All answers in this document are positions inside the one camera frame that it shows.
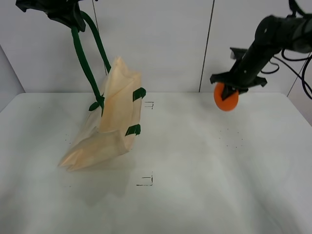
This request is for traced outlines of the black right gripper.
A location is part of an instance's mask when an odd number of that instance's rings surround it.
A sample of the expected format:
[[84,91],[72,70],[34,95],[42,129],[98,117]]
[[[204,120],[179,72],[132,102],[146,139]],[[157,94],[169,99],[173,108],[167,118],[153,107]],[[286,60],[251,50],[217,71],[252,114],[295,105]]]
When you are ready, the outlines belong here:
[[268,63],[268,56],[261,52],[259,48],[250,46],[248,49],[230,48],[231,58],[235,60],[230,71],[225,73],[213,74],[210,77],[211,84],[223,83],[224,88],[221,92],[222,100],[235,93],[238,94],[248,92],[248,89],[255,86],[264,87],[267,84],[265,78],[259,77],[258,74]]

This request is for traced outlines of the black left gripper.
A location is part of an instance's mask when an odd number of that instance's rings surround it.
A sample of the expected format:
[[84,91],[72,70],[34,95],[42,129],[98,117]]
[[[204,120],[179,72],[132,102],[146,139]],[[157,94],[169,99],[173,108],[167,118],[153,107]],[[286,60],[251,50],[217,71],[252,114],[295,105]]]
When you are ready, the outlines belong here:
[[53,11],[47,13],[47,16],[71,29],[75,27],[78,31],[85,31],[86,24],[78,0],[61,0]]

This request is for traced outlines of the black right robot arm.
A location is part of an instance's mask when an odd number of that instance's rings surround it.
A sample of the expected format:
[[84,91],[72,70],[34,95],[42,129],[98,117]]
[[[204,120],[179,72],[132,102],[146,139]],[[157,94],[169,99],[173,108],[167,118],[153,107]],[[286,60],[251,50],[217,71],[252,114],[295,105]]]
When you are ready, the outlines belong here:
[[302,54],[312,51],[311,16],[265,17],[256,29],[251,46],[248,49],[232,47],[234,65],[228,72],[211,75],[210,82],[222,86],[222,100],[258,85],[264,87],[267,80],[259,77],[259,73],[282,50]]

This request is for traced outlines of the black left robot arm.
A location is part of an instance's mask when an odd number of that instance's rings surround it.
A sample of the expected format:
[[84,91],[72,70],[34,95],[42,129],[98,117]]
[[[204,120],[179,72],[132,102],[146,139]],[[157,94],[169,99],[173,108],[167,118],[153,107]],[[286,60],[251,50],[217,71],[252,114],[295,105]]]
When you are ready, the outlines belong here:
[[85,31],[86,24],[78,0],[17,0],[16,6],[23,12],[28,9],[42,11],[50,20]]

